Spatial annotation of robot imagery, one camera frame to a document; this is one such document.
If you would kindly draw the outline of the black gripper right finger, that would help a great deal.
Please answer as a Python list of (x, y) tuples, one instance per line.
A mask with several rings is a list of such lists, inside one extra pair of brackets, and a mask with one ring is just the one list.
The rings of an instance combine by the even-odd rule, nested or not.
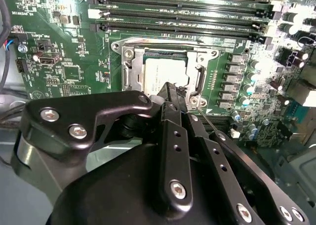
[(308, 225), (307, 215), (224, 132), (208, 134), (188, 112), (184, 96), (179, 106), (193, 148), (211, 171), (224, 206), (227, 225)]

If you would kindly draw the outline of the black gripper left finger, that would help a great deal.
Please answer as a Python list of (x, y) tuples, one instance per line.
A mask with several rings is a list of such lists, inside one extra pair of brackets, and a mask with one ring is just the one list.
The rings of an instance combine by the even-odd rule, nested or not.
[(15, 173), (55, 205), (64, 189), (137, 146), (160, 147), (158, 196), (170, 214), (193, 204), (187, 130), (177, 88), (156, 96), (139, 91), (29, 102), (12, 158)]

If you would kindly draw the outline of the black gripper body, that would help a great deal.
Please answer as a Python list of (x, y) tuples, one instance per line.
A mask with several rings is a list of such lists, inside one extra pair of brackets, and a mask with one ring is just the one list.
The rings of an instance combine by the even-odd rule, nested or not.
[(193, 206), (172, 219), (158, 196), (158, 146), (137, 146), (69, 184), (53, 225), (232, 225), (220, 188), (204, 163), (190, 160)]

